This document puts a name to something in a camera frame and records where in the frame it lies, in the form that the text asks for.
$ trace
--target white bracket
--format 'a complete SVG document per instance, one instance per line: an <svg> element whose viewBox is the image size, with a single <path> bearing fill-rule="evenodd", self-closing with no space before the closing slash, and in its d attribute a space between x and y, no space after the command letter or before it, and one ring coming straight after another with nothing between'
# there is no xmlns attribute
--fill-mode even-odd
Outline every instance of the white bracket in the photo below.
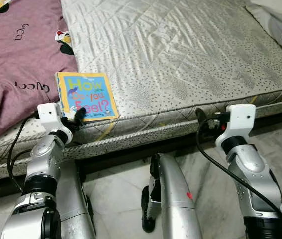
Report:
<svg viewBox="0 0 282 239"><path fill-rule="evenodd" d="M225 132L216 140L216 146L222 150L221 144L233 136L242 136L248 142L249 133L254 127L256 106L252 104L238 104L226 107L230 111L230 121Z"/></svg>
<svg viewBox="0 0 282 239"><path fill-rule="evenodd" d="M61 130L68 137L66 144L70 143L73 136L71 131L61 123L60 118L62 115L58 104L45 103L38 105L37 108L41 124L46 129L47 133Z"/></svg>

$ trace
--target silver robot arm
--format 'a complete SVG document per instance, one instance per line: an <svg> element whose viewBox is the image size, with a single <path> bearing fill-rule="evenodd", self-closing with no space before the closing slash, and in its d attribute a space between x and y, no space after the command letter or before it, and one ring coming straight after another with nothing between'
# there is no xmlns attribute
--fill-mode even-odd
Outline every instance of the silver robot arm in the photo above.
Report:
<svg viewBox="0 0 282 239"><path fill-rule="evenodd" d="M252 104L231 105L230 121L225 132L217 138L216 145L226 153L229 171L248 183L282 213L282 195L267 161L256 147L247 143L254 126L256 107ZM282 239L281 214L261 198L235 181L240 209L248 239Z"/></svg>
<svg viewBox="0 0 282 239"><path fill-rule="evenodd" d="M85 109L77 111L67 127L61 122L56 103L41 104L38 112L48 135L31 151L31 161L22 195L12 210L1 239L61 239L60 215L56 209L56 190L60 178L60 160L72 132L79 126Z"/></svg>

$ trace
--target children's book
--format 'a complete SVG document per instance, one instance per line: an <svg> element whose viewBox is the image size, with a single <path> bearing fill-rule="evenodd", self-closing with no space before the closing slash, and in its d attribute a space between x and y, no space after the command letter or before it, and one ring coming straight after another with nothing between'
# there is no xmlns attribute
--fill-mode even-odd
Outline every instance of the children's book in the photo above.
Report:
<svg viewBox="0 0 282 239"><path fill-rule="evenodd" d="M119 117L106 74L57 72L55 76L64 116L73 119L84 107L84 122Z"/></svg>

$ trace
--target maroon bedsheet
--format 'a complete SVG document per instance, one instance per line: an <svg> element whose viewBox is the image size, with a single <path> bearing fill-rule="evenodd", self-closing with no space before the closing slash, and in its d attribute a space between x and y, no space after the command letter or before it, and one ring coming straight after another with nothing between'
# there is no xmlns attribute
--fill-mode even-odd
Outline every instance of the maroon bedsheet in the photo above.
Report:
<svg viewBox="0 0 282 239"><path fill-rule="evenodd" d="M67 30L59 0L15 0L3 9L0 135L38 104L58 100L55 72L77 71L74 56L62 53L62 43L55 40L58 30Z"/></svg>

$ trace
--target tile floor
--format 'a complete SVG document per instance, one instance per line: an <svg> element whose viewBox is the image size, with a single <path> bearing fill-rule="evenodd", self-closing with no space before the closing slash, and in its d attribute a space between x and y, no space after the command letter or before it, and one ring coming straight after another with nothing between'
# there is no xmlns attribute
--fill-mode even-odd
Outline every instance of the tile floor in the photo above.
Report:
<svg viewBox="0 0 282 239"><path fill-rule="evenodd" d="M282 188L282 123L253 131L251 143L269 162ZM212 144L207 153L226 164ZM211 165L195 147L171 152L194 196L205 239L238 239L244 235L233 181ZM149 159L89 174L84 189L94 208L98 239L161 239L161 219L147 234L141 227L141 192L149 180ZM0 234L18 195L0 198Z"/></svg>

